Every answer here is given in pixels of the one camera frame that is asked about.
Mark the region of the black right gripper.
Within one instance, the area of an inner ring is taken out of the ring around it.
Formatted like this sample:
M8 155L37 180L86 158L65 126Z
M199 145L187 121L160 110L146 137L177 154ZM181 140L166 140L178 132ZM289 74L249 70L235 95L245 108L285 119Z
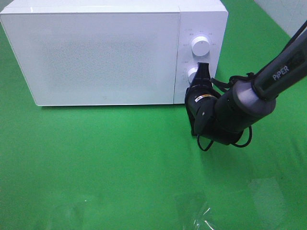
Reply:
M205 136L208 133L205 129L214 120L214 105L221 94L212 87L210 82L209 63L198 62L194 80L195 82L186 90L185 108L191 134L193 136Z

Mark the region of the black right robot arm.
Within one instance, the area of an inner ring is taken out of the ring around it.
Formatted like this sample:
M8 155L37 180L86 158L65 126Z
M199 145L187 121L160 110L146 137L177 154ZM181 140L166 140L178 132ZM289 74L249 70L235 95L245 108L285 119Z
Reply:
M208 63L198 63L186 90L185 108L196 138L238 147L244 130L273 112L277 96L307 75L307 25L258 73L232 76L227 83L210 77Z

